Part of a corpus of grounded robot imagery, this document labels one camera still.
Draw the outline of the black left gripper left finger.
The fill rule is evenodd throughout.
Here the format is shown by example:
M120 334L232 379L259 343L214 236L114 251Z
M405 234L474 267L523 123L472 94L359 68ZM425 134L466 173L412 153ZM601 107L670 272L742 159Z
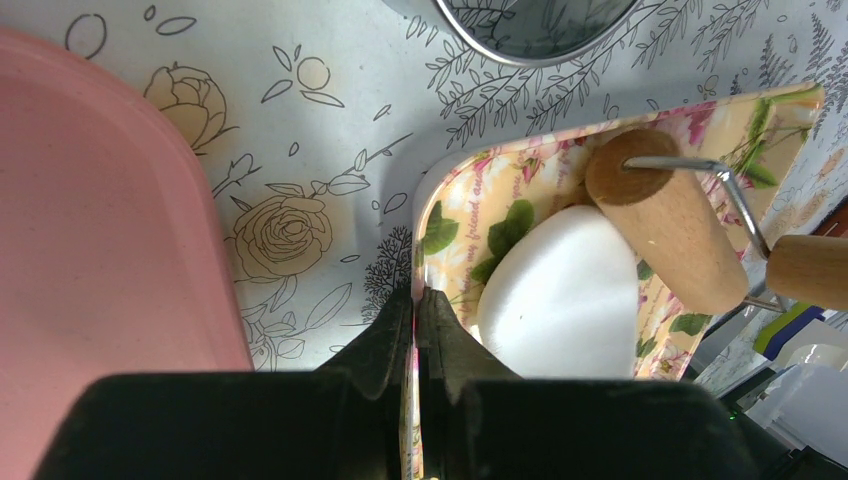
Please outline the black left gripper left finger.
M397 479L413 302L312 371L112 375L75 401L38 479Z

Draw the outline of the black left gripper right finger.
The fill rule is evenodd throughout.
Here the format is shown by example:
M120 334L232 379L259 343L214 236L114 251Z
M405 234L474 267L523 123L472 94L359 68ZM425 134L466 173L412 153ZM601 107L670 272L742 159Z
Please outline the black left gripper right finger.
M458 322L417 307L423 472L437 479L755 479L726 408L689 383L522 379Z

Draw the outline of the white dough ball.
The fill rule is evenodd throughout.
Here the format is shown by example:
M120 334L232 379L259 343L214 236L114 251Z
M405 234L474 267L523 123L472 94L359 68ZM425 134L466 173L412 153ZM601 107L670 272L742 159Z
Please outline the white dough ball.
M596 207L566 208L503 258L477 308L481 342L524 378L626 379L638 329L636 259Z

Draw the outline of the floral yellow tray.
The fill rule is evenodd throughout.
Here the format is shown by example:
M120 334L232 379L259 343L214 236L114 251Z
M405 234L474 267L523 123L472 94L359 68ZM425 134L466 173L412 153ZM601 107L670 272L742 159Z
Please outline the floral yellow tray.
M443 292L459 324L484 347L477 308L491 274L522 238L556 213L591 206L604 215L587 191L587 164L594 149L630 130L665 132L682 156L729 166L759 224L806 142L824 97L822 86L807 82L609 120L442 161L415 196L414 297L419 303L425 288ZM703 172L696 177L739 260L745 250L758 251L719 180ZM632 377L533 379L513 371L516 375L530 380L680 382L709 321L721 314L687 309L630 248L639 280Z

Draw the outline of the wooden double-ended rolling pin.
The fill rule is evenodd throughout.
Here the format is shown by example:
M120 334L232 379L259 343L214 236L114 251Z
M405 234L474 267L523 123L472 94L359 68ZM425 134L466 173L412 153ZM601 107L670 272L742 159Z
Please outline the wooden double-ended rolling pin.
M784 235L768 244L724 163L689 158L669 134L626 131L593 150L585 184L592 201L689 310L726 313L749 300L749 280L696 175L718 179L752 246L768 289L833 310L847 308L847 241Z

